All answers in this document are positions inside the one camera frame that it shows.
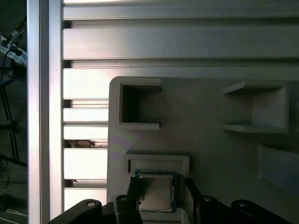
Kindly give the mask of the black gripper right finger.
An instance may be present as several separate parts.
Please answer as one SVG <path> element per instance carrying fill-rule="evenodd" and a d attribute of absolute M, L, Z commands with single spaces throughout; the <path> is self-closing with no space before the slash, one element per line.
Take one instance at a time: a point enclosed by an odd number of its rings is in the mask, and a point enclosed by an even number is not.
<path fill-rule="evenodd" d="M 288 224 L 289 221 L 248 200 L 230 206 L 204 196 L 191 178 L 184 179 L 183 209 L 192 224 Z"/>

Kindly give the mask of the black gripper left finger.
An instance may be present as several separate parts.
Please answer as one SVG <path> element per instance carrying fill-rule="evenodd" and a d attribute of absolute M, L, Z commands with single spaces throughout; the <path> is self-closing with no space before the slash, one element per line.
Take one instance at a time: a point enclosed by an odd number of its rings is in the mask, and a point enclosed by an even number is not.
<path fill-rule="evenodd" d="M 143 187 L 140 179 L 130 178 L 127 194 L 119 195 L 105 205 L 96 199 L 85 199 L 72 206 L 51 224 L 141 224 L 139 205 Z"/>

